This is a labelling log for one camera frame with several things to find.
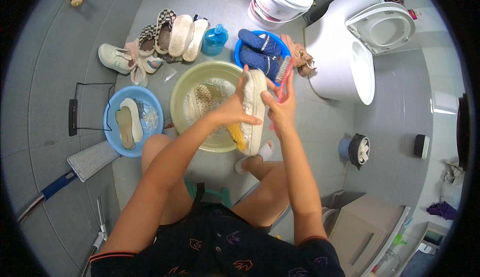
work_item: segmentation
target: faucet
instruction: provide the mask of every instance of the faucet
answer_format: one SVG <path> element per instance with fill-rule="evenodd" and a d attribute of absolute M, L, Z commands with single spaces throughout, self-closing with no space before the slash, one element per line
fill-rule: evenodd
<path fill-rule="evenodd" d="M 393 251 L 390 250 L 390 249 L 387 249 L 387 251 L 385 251 L 385 258 L 388 259 L 388 256 L 393 256 L 396 259 L 398 259 L 398 263 L 397 263 L 396 267 L 390 269 L 393 272 L 398 271 L 398 269 L 400 268 L 400 264 L 402 263 L 402 258 L 400 256 L 396 255 L 395 253 L 393 253 Z"/>

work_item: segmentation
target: trash can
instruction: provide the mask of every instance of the trash can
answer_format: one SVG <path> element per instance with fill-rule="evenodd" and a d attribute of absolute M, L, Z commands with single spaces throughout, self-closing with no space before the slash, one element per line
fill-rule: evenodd
<path fill-rule="evenodd" d="M 370 140 L 366 136 L 355 134 L 353 137 L 344 137 L 338 143 L 338 153 L 341 157 L 345 158 L 346 160 L 350 160 L 351 163 L 360 170 L 363 164 L 367 160 L 361 158 L 361 143 L 366 139 L 366 146 L 368 147 L 366 151 L 366 158 L 368 159 L 370 155 Z"/>

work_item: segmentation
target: blue handle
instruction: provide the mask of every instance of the blue handle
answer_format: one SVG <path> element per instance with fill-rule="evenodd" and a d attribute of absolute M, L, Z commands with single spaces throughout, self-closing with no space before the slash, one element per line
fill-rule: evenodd
<path fill-rule="evenodd" d="M 75 178 L 77 178 L 77 174 L 72 170 L 52 182 L 49 186 L 47 186 L 41 191 L 41 193 L 45 197 L 45 200 L 48 200 L 56 192 L 61 190 L 65 185 L 71 183 Z"/>

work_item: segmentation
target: bucket handle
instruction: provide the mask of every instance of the bucket handle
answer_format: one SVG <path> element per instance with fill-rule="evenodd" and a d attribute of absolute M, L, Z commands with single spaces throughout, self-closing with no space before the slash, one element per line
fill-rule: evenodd
<path fill-rule="evenodd" d="M 255 6 L 254 1 L 255 1 L 255 0 L 251 0 L 251 5 L 252 5 L 252 7 L 253 7 L 253 10 L 255 10 L 255 13 L 257 13 L 257 15 L 259 15 L 263 20 L 266 20 L 266 21 L 272 22 L 272 23 L 286 23 L 286 22 L 290 22 L 290 21 L 295 20 L 296 18 L 300 17 L 301 15 L 303 15 L 303 14 L 305 14 L 306 12 L 309 11 L 309 10 L 306 10 L 306 11 L 304 11 L 303 13 L 301 13 L 301 14 L 299 14 L 299 15 L 297 15 L 297 16 L 295 16 L 295 17 L 293 17 L 292 19 L 287 20 L 287 21 L 275 22 L 275 21 L 269 20 L 260 10 L 257 11 L 257 10 L 256 10 L 257 7 Z"/>

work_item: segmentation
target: toiletry bottle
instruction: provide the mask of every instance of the toiletry bottle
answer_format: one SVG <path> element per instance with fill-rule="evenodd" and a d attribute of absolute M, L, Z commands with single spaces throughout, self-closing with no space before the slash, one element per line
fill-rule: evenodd
<path fill-rule="evenodd" d="M 207 30 L 203 36 L 203 45 L 201 52 L 206 56 L 215 56 L 222 52 L 223 46 L 229 39 L 228 31 L 222 24 L 217 24 L 215 28 Z"/>

